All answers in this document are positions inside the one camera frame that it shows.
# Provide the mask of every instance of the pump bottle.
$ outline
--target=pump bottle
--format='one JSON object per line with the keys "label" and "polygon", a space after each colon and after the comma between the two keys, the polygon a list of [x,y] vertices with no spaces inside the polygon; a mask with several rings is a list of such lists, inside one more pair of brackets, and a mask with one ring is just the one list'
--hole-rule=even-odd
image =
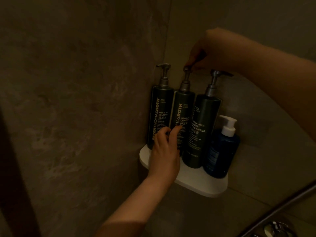
{"label": "pump bottle", "polygon": [[169,87],[167,77],[170,64],[157,65],[163,69],[159,85],[154,86],[151,94],[151,106],[149,116],[149,127],[147,136],[147,146],[152,149],[154,146],[155,134],[163,127],[169,126],[171,107],[173,101],[173,88]]}
{"label": "pump bottle", "polygon": [[205,94],[197,95],[183,162],[191,168],[200,168],[209,147],[211,134],[222,100],[216,97],[216,81],[221,75],[232,76],[224,71],[211,71],[212,82]]}
{"label": "pump bottle", "polygon": [[192,116],[192,108],[195,93],[190,91],[189,77],[191,70],[189,67],[184,68],[184,80],[181,82],[179,91],[176,91],[173,103],[173,111],[171,116],[171,129],[177,125],[181,125],[182,129],[178,134],[178,149],[182,155],[183,145],[186,142],[189,132],[190,118]]}
{"label": "pump bottle", "polygon": [[220,116],[227,119],[223,129],[215,130],[212,135],[211,146],[204,159],[203,169],[215,178],[224,178],[231,165],[233,157],[240,143],[240,138],[235,134],[235,122],[228,116]]}

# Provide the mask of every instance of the concrete wall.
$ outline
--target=concrete wall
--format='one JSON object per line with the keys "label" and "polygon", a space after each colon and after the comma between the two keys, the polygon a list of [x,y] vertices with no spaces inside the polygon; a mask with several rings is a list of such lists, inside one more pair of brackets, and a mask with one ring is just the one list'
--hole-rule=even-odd
{"label": "concrete wall", "polygon": [[[316,61],[315,8],[316,0],[173,0],[165,52],[172,87],[180,86],[193,44],[216,26]],[[192,75],[192,91],[203,93],[209,82],[210,76]],[[148,226],[153,236],[236,236],[316,179],[316,145],[285,111],[242,76],[218,85],[221,113],[238,119],[242,139],[229,189],[207,199],[174,186]],[[315,198],[288,211],[299,236],[316,235]]]}
{"label": "concrete wall", "polygon": [[0,104],[43,236],[92,236],[138,185],[169,10],[170,0],[0,1]]}

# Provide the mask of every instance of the white shelf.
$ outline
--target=white shelf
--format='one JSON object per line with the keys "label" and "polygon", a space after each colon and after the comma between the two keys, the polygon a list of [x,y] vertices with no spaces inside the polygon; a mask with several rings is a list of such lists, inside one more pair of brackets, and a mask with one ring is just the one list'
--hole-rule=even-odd
{"label": "white shelf", "polygon": [[[151,150],[147,145],[139,152],[140,162],[147,169],[149,168],[150,155]],[[223,179],[213,178],[203,170],[203,167],[199,169],[190,168],[183,163],[181,158],[180,172],[175,182],[200,195],[216,198],[227,189],[228,175]]]}

